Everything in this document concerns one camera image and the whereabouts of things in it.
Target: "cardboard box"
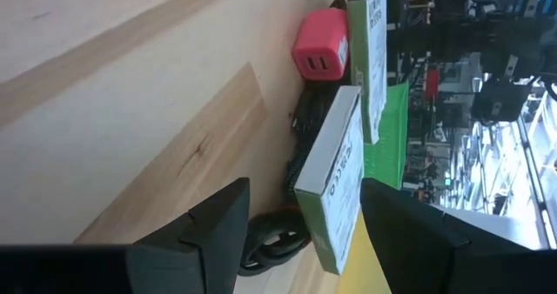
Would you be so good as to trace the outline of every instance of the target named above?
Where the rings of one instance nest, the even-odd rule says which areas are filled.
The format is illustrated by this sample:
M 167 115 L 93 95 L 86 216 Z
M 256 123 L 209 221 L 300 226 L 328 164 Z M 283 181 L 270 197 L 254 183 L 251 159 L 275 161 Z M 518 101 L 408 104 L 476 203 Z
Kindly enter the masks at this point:
M 364 141 L 359 88 L 341 86 L 294 190 L 319 261 L 340 274 L 359 213 Z
M 352 82 L 362 89 L 364 141 L 379 141 L 386 104 L 386 0 L 348 0 Z

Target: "pink charger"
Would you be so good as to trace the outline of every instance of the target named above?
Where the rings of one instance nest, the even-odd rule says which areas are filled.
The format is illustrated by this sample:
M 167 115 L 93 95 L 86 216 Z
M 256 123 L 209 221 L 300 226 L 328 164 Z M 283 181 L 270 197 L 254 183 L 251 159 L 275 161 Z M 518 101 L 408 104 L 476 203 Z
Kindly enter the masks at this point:
M 342 78 L 349 56 L 347 38 L 346 11 L 329 8 L 307 15 L 292 50 L 302 77 L 315 81 Z

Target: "wooden table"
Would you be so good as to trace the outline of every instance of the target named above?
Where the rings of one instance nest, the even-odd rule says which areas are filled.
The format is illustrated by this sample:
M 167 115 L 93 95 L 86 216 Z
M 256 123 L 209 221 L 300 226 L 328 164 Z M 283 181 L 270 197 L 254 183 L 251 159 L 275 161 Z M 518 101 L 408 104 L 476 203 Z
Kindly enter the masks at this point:
M 0 0 L 0 242 L 131 242 L 236 177 L 252 215 L 276 207 L 290 50 L 331 1 Z M 236 292 L 336 280 L 308 247 Z

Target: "product box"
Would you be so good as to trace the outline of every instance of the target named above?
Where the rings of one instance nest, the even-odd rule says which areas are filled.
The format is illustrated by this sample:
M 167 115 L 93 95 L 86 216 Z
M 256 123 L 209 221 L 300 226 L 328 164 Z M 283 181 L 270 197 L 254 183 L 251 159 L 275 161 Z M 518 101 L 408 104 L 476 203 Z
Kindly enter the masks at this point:
M 364 174 L 360 88 L 341 86 L 294 191 L 325 271 L 340 274 L 350 253 Z
M 364 141 L 379 141 L 386 104 L 386 0 L 348 0 L 352 82 L 362 89 Z

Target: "pink wall charger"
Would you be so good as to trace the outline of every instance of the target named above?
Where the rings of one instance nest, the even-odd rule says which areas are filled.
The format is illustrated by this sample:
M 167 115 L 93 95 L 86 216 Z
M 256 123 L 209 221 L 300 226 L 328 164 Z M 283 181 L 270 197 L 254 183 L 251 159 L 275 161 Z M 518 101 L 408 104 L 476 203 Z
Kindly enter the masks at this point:
M 292 58 L 302 77 L 314 81 L 339 80 L 348 56 L 346 11 L 329 8 L 307 15 L 292 49 Z

